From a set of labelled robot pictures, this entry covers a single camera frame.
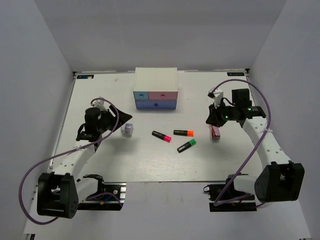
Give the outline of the light blue small drawer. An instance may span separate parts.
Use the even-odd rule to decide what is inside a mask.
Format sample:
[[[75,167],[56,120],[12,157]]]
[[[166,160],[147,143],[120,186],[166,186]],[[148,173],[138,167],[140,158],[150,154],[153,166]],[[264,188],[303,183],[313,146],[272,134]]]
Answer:
[[[134,99],[136,101],[148,101],[149,100],[149,92],[148,91],[134,91],[133,95],[134,95]]]

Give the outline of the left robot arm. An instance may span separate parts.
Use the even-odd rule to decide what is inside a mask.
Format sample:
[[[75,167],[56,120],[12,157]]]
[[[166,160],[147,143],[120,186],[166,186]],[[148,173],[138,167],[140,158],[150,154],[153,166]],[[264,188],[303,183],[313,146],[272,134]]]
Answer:
[[[85,110],[73,152],[68,153],[51,173],[42,173],[38,178],[39,215],[71,219],[81,203],[105,196],[103,177],[95,173],[81,175],[81,171],[98,150],[102,135],[119,129],[131,119],[130,114],[113,106]]]

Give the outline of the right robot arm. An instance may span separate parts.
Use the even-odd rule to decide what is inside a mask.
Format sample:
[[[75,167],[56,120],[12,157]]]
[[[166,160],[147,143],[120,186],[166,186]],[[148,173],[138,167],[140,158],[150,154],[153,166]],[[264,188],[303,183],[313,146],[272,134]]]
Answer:
[[[296,201],[299,197],[305,169],[287,156],[272,131],[269,120],[260,106],[254,106],[247,88],[232,90],[232,103],[224,103],[221,89],[211,89],[208,97],[213,99],[209,106],[208,125],[220,128],[228,121],[239,123],[254,145],[262,172],[252,176],[237,170],[226,179],[225,187],[216,197],[217,205],[225,204],[222,195],[240,200],[242,195],[254,195],[261,203]]]

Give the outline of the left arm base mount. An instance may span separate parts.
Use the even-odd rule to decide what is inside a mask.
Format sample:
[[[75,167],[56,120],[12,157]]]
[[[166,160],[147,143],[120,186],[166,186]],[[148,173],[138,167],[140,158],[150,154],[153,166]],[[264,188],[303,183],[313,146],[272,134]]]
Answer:
[[[94,193],[79,203],[78,211],[120,211],[126,198],[126,182],[104,183],[103,194]]]

